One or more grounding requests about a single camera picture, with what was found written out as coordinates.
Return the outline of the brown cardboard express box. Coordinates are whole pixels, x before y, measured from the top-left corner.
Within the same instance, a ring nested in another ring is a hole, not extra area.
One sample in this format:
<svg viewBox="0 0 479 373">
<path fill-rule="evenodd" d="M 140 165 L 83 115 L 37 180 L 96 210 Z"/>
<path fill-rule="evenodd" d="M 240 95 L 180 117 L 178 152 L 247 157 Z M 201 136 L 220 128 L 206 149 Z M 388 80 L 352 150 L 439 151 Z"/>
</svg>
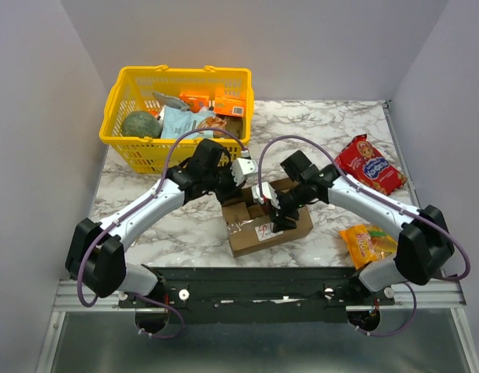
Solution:
<svg viewBox="0 0 479 373">
<path fill-rule="evenodd" d="M 309 210 L 302 207 L 294 229 L 276 232 L 274 223 L 253 199 L 249 187 L 244 187 L 238 197 L 222 203 L 222 216 L 235 258 L 304 238 L 313 229 Z"/>
</svg>

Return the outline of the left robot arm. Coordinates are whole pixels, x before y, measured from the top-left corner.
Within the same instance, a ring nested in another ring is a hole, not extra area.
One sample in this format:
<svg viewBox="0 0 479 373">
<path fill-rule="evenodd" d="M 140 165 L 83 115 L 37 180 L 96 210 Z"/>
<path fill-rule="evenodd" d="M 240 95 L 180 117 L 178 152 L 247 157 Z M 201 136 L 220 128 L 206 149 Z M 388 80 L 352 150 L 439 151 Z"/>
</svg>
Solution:
<svg viewBox="0 0 479 373">
<path fill-rule="evenodd" d="M 137 200 L 102 221 L 84 218 L 75 227 L 65 261 L 66 270 L 77 280 L 80 302 L 90 307 L 82 289 L 96 298 L 116 291 L 135 293 L 147 307 L 162 301 L 159 277 L 150 268 L 129 264 L 128 248 L 157 221 L 209 193 L 219 202 L 235 197 L 246 179 L 257 172 L 257 164 L 244 149 L 241 156 L 221 165 L 228 151 L 218 142 L 205 139 L 193 155 L 163 171 L 156 184 Z"/>
</svg>

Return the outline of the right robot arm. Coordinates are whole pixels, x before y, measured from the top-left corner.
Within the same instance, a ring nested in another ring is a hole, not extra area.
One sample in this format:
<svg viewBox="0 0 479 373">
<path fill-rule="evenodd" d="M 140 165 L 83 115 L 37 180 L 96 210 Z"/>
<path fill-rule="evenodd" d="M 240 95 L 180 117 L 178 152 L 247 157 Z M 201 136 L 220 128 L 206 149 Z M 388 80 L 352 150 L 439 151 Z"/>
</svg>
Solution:
<svg viewBox="0 0 479 373">
<path fill-rule="evenodd" d="M 301 207 L 324 202 L 358 215 L 397 242 L 393 255 L 357 271 L 355 281 L 348 285 L 353 302 L 364 305 L 375 298 L 377 291 L 392 284 L 409 281 L 425 285 L 439 275 L 453 255 L 446 221 L 437 207 L 420 209 L 395 201 L 359 183 L 334 164 L 318 169 L 301 151 L 289 156 L 281 167 L 295 186 L 285 192 L 264 186 L 262 193 L 262 200 L 271 206 L 275 228 L 294 228 Z"/>
</svg>

